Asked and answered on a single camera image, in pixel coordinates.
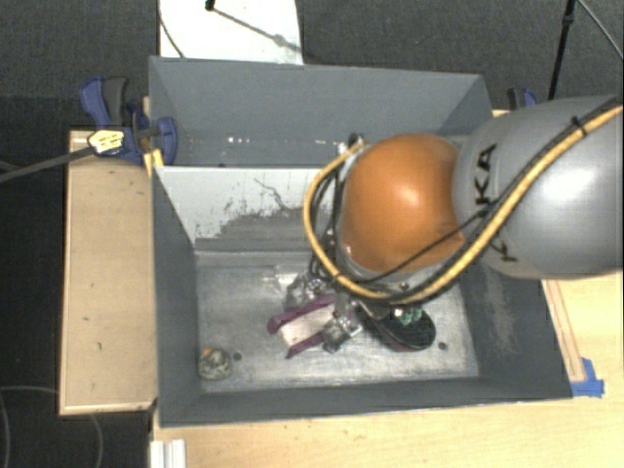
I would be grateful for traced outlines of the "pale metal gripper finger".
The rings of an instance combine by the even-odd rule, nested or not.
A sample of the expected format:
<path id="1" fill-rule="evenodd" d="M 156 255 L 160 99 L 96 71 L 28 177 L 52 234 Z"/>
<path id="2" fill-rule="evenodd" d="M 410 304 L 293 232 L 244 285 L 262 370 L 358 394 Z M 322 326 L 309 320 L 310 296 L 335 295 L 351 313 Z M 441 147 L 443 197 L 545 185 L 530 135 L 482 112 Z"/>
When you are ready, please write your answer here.
<path id="1" fill-rule="evenodd" d="M 319 309 L 282 326 L 281 338 L 288 354 L 300 354 L 316 346 L 334 353 L 363 329 L 354 313 L 342 315 L 336 309 Z"/>
<path id="2" fill-rule="evenodd" d="M 286 310 L 294 309 L 318 309 L 323 306 L 323 298 L 327 283 L 320 277 L 310 273 L 297 275 L 287 286 L 284 300 Z"/>

